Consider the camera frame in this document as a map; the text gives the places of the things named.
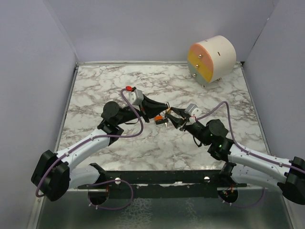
marble surface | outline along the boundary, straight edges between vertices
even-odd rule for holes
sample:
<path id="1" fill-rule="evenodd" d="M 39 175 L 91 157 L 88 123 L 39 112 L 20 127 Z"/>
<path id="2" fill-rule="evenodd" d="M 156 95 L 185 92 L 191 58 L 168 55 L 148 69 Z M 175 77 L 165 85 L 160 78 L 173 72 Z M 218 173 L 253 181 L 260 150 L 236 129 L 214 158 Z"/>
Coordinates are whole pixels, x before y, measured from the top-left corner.
<path id="1" fill-rule="evenodd" d="M 251 149 L 267 153 L 249 92 L 239 66 L 221 81 L 202 88 L 190 76 L 187 65 L 92 65 L 80 66 L 59 149 L 64 149 L 90 134 L 101 122 L 103 106 L 116 101 L 125 106 L 119 92 L 127 85 L 136 86 L 149 98 L 186 108 L 197 104 L 207 113 L 226 100 L 230 104 L 236 140 Z M 226 108 L 210 117 L 219 118 L 228 129 Z M 121 125 L 123 135 L 135 134 L 140 124 Z M 143 133 L 132 139 L 119 139 L 96 152 L 79 167 L 98 163 L 105 170 L 181 170 L 221 169 L 223 162 L 207 153 L 208 146 L 198 148 L 189 133 L 176 130 L 172 124 L 144 124 Z"/>

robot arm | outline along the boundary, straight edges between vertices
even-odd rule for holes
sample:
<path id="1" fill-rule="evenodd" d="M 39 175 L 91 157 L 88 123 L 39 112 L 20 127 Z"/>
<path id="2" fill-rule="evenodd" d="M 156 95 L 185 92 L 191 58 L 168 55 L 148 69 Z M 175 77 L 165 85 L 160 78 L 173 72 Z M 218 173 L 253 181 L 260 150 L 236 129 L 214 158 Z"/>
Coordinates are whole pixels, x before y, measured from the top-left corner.
<path id="1" fill-rule="evenodd" d="M 174 117 L 171 111 L 182 118 Z M 305 161 L 303 159 L 295 157 L 291 161 L 251 150 L 235 141 L 230 121 L 233 140 L 226 138 L 228 130 L 219 119 L 211 120 L 204 126 L 196 119 L 199 114 L 200 109 L 190 104 L 186 109 L 172 107 L 165 116 L 176 128 L 192 134 L 194 141 L 196 138 L 201 144 L 210 146 L 208 152 L 216 160 L 226 162 L 224 167 L 229 169 L 230 178 L 235 183 L 281 190 L 288 200 L 305 205 Z"/>
<path id="2" fill-rule="evenodd" d="M 49 200 L 59 199 L 69 188 L 113 180 L 113 175 L 108 175 L 97 164 L 90 164 L 85 168 L 76 166 L 91 154 L 114 143 L 119 137 L 128 137 L 121 136 L 123 129 L 119 124 L 139 117 L 149 122 L 149 119 L 166 110 L 165 117 L 171 120 L 175 128 L 189 132 L 194 141 L 197 139 L 200 145 L 210 146 L 208 153 L 212 157 L 226 162 L 217 176 L 220 178 L 216 181 L 218 184 L 213 181 L 211 185 L 224 187 L 224 184 L 254 184 L 273 188 L 282 191 L 287 199 L 305 205 L 304 160 L 295 157 L 290 161 L 248 149 L 234 138 L 226 138 L 228 130 L 220 120 L 211 120 L 206 126 L 198 122 L 196 117 L 201 111 L 196 105 L 191 104 L 186 109 L 169 107 L 147 98 L 136 88 L 126 88 L 130 92 L 129 102 L 124 96 L 123 99 L 129 106 L 121 108 L 116 102 L 106 103 L 101 115 L 103 120 L 90 135 L 64 150 L 56 153 L 48 150 L 41 155 L 31 181 Z M 172 111 L 179 117 L 171 115 Z"/>
<path id="3" fill-rule="evenodd" d="M 129 91 L 129 102 L 122 94 Z M 134 137 L 136 135 L 121 136 L 124 130 L 118 125 L 138 118 L 141 126 L 141 117 L 149 122 L 159 113 L 168 109 L 163 103 L 147 98 L 142 91 L 136 88 L 126 87 L 121 90 L 121 96 L 128 106 L 121 108 L 116 102 L 108 102 L 103 108 L 101 117 L 103 120 L 91 134 L 75 143 L 74 145 L 60 150 L 44 152 L 35 168 L 31 181 L 37 186 L 36 196 L 46 195 L 49 200 L 58 200 L 64 193 L 73 187 L 84 184 L 94 184 L 98 178 L 104 177 L 103 169 L 97 165 L 89 165 L 86 168 L 76 168 L 76 166 L 93 153 L 111 145 L 120 137 Z"/>

black bracket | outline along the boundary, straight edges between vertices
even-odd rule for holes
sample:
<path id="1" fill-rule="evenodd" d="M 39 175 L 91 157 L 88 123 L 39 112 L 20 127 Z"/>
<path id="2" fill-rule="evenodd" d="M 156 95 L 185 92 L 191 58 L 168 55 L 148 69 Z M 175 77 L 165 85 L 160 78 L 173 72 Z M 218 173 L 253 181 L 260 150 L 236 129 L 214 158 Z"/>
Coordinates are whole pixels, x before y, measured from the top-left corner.
<path id="1" fill-rule="evenodd" d="M 50 150 L 44 152 L 37 163 L 31 182 L 38 186 L 45 172 L 57 159 L 57 155 Z M 70 168 L 59 161 L 45 178 L 40 190 L 50 201 L 56 201 L 68 190 L 69 181 Z"/>
<path id="2" fill-rule="evenodd" d="M 305 171 L 305 161 L 303 159 L 295 156 L 290 163 L 292 166 Z M 283 196 L 294 203 L 305 205 L 305 174 L 295 169 L 290 169 L 286 176 L 287 179 L 284 184 L 277 184 L 283 191 Z"/>

white wall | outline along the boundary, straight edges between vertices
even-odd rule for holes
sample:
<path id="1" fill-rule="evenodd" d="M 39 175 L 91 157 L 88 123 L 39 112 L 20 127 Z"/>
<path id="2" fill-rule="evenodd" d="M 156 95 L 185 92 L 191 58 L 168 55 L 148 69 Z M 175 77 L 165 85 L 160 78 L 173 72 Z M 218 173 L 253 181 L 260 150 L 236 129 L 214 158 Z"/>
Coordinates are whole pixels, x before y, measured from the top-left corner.
<path id="1" fill-rule="evenodd" d="M 305 1 L 281 0 L 245 62 L 270 150 L 291 159 L 305 159 L 304 23 Z M 295 209 L 304 217 L 305 206 Z"/>
<path id="2" fill-rule="evenodd" d="M 186 61 L 223 35 L 245 61 L 278 0 L 45 0 L 81 62 Z"/>
<path id="3" fill-rule="evenodd" d="M 54 148 L 76 58 L 41 0 L 2 0 L 0 33 L 0 225 L 22 229 L 31 175 Z"/>

cylinder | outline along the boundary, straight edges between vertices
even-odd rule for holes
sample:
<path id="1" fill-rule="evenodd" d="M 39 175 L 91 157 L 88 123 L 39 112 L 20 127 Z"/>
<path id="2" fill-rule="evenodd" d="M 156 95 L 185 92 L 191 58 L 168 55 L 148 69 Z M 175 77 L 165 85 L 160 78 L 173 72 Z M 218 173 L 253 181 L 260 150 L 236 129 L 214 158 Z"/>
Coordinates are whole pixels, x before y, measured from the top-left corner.
<path id="1" fill-rule="evenodd" d="M 191 75 L 205 86 L 232 71 L 236 52 L 228 39 L 215 36 L 193 44 L 189 49 L 187 62 Z"/>

